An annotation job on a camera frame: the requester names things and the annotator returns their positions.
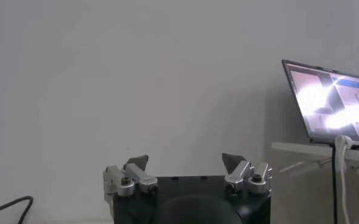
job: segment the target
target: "black cable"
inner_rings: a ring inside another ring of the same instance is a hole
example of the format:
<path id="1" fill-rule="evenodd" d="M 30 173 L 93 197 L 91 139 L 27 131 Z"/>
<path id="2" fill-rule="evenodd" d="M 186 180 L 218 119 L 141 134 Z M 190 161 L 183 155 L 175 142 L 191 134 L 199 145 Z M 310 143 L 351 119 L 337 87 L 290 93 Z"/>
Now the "black cable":
<path id="1" fill-rule="evenodd" d="M 15 205 L 15 204 L 17 204 L 17 203 L 19 203 L 21 201 L 26 201 L 26 200 L 29 201 L 29 204 L 27 204 L 27 206 L 25 208 L 25 211 L 22 213 L 21 218 L 20 218 L 20 220 L 18 222 L 18 224 L 22 224 L 23 220 L 25 219 L 25 216 L 26 216 L 27 212 L 29 211 L 30 207 L 33 204 L 33 197 L 32 196 L 21 197 L 21 198 L 18 198 L 16 200 L 14 200 L 14 201 L 11 201 L 11 202 L 9 202 L 9 203 L 7 203 L 5 205 L 2 205 L 2 206 L 0 206 L 0 211 L 2 211 L 5 208 L 8 208 L 8 207 L 10 207 L 12 205 Z"/>
<path id="2" fill-rule="evenodd" d="M 332 192 L 333 192 L 333 222 L 338 224 L 338 192 L 336 190 L 336 169 L 335 169 L 336 147 L 332 146 Z"/>

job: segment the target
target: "bolt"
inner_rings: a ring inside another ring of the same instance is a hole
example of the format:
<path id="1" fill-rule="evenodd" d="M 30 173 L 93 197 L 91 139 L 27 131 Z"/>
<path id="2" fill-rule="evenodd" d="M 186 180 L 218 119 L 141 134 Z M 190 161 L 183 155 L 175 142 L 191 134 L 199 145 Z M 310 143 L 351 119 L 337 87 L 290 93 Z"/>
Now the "bolt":
<path id="1" fill-rule="evenodd" d="M 122 177 L 121 178 L 121 185 L 128 185 L 130 184 L 130 178 L 129 177 Z"/>
<path id="2" fill-rule="evenodd" d="M 262 177 L 259 174 L 255 174 L 254 176 L 252 176 L 252 181 L 254 183 L 260 183 L 262 182 Z"/>

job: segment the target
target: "white cable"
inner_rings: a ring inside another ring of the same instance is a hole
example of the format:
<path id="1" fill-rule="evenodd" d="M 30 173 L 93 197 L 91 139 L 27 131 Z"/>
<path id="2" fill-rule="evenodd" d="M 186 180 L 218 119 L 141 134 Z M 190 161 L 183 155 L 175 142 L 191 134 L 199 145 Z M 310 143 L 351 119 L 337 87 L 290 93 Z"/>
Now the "white cable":
<path id="1" fill-rule="evenodd" d="M 346 203 L 346 177 L 344 176 L 345 173 L 345 168 L 344 168 L 344 155 L 346 154 L 346 150 L 347 150 L 347 146 L 344 145 L 343 148 L 341 149 L 341 156 L 340 156 L 340 176 L 341 176 L 341 180 L 342 180 L 342 207 L 343 207 L 343 214 L 344 214 L 344 219 L 346 221 L 346 224 L 350 224 L 350 219 L 349 219 L 349 213 L 347 211 L 347 203 Z"/>

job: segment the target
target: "laptop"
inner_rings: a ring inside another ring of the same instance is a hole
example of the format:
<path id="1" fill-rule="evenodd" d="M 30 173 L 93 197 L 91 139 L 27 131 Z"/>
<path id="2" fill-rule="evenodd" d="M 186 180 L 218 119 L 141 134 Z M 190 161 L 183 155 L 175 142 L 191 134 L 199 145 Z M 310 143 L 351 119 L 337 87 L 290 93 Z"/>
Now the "laptop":
<path id="1" fill-rule="evenodd" d="M 333 145 L 338 135 L 359 141 L 359 76 L 282 60 L 311 142 Z"/>

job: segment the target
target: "white wall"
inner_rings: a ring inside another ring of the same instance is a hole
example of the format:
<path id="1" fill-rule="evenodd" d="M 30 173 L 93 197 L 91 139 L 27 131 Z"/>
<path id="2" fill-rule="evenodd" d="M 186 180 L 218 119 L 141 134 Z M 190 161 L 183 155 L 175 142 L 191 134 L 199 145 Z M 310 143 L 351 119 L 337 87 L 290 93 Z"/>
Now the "white wall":
<path id="1" fill-rule="evenodd" d="M 153 175 L 223 174 L 221 152 L 299 160 L 269 148 L 307 141 L 283 58 L 359 74 L 359 0 L 0 0 L 0 205 L 108 219 L 101 172 L 130 156 Z M 273 192 L 274 223 L 330 223 L 329 173 Z"/>

